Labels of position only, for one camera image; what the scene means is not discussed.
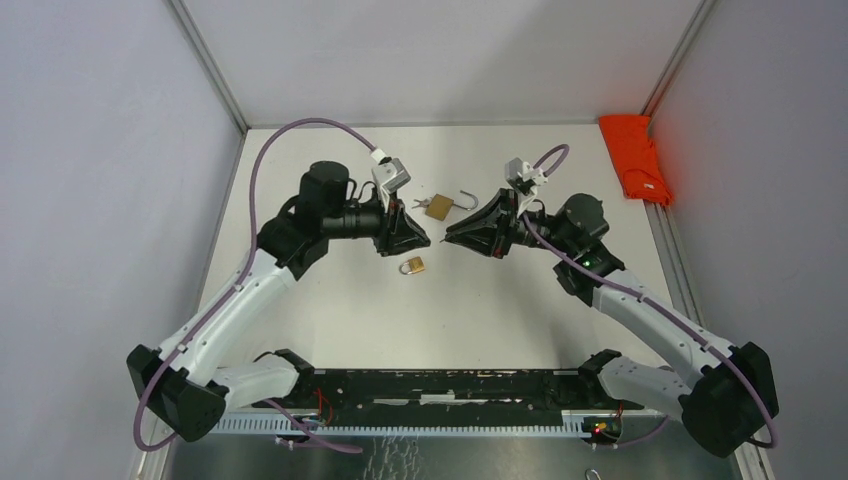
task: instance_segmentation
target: white wall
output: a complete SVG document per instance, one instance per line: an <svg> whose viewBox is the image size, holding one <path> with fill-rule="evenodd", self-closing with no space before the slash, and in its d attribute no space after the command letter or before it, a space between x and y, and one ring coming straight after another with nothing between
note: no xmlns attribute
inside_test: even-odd
<svg viewBox="0 0 848 480"><path fill-rule="evenodd" d="M842 478L848 2L722 2L654 122L707 321L770 354L781 479Z"/></svg>
<svg viewBox="0 0 848 480"><path fill-rule="evenodd" d="M247 122L638 112L699 0L187 0Z"/></svg>
<svg viewBox="0 0 848 480"><path fill-rule="evenodd" d="M161 1L0 2L0 476L126 478L239 136Z"/></svg>

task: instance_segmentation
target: metal hook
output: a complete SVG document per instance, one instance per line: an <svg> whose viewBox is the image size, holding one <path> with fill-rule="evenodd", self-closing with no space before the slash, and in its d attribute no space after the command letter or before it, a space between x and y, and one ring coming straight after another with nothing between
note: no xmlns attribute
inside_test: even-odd
<svg viewBox="0 0 848 480"><path fill-rule="evenodd" d="M478 205L480 205L480 200L477 199L476 195L474 195L472 193L468 193L465 190L460 190L459 193L471 197L471 199L474 200L474 205L472 205L470 207L463 207L462 205L458 205L456 202L454 202L454 204L453 204L454 207L461 208L461 209L465 210L466 212L470 212L471 210L474 210L475 208L477 208Z"/></svg>

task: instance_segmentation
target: white tabletop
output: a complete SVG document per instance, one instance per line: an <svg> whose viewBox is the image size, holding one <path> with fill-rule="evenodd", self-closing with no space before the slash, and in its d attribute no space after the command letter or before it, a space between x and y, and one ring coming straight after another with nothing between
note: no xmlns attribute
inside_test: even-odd
<svg viewBox="0 0 848 480"><path fill-rule="evenodd" d="M503 164L533 163L568 143L571 154L542 187L554 213L572 194L603 201L610 232L604 243L649 288L668 299L656 245L641 201L626 200L597 125L391 127L359 130L412 175L399 196L441 193L462 202L467 190L485 205L505 186ZM249 246L247 186L256 155L273 130L251 130L215 245L203 302L237 268ZM271 147L259 172L258 222L295 195L312 162L334 160L360 184L373 160L347 134L329 128L294 130ZM380 257L370 239L333 240L330 252L293 290L272 304L238 340L224 365L249 362L265 350L290 348L325 368L560 368L580 365L604 348L638 362L664 362L605 315L566 294L547 251L514 247L503 260L439 243L448 225L468 215L453 209L444 222L410 210L430 248ZM421 256L426 271L403 276L398 266Z"/></svg>

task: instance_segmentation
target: robotic arm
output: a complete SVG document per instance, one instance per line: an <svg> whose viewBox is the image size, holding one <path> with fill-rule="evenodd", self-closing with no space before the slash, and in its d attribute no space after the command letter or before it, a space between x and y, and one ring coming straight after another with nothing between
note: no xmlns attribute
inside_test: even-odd
<svg viewBox="0 0 848 480"><path fill-rule="evenodd" d="M262 226L252 262L242 264L250 264L247 274L244 266L237 270L212 301L157 349L139 345L130 353L127 366L137 395L144 400L149 390L148 408L183 439L203 437L226 411L289 394L298 379L296 360L267 355L249 365L218 366L265 307L327 254L330 240L371 238L381 256L430 245L397 197L410 180L400 161L383 158L372 176L371 198L360 203L347 196L345 166L313 164L301 178L298 195Z"/></svg>
<svg viewBox="0 0 848 480"><path fill-rule="evenodd" d="M605 350L581 373L596 378L612 398L681 421L704 449L721 457L771 421L778 403L762 349L753 343L735 347L657 300L601 242L609 224L599 200L578 193L555 215L527 212L545 174L519 159L507 164L506 174L512 188L500 189L479 212L448 227L445 241L495 258L513 245L554 251L562 261L553 270L566 293L627 327L671 366L652 368Z"/></svg>

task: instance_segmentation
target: brass padlock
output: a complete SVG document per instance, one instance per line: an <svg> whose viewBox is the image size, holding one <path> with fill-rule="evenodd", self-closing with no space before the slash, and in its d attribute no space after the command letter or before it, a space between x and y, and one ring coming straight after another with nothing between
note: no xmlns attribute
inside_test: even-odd
<svg viewBox="0 0 848 480"><path fill-rule="evenodd" d="M424 211L424 215L433 217L436 220L444 221L448 216L451 207L453 207L452 198L436 194L432 199L430 199L430 205L427 205L427 210Z"/></svg>
<svg viewBox="0 0 848 480"><path fill-rule="evenodd" d="M421 257L413 257L403 262L400 265L400 273L404 275L413 275L424 271L424 260Z"/></svg>

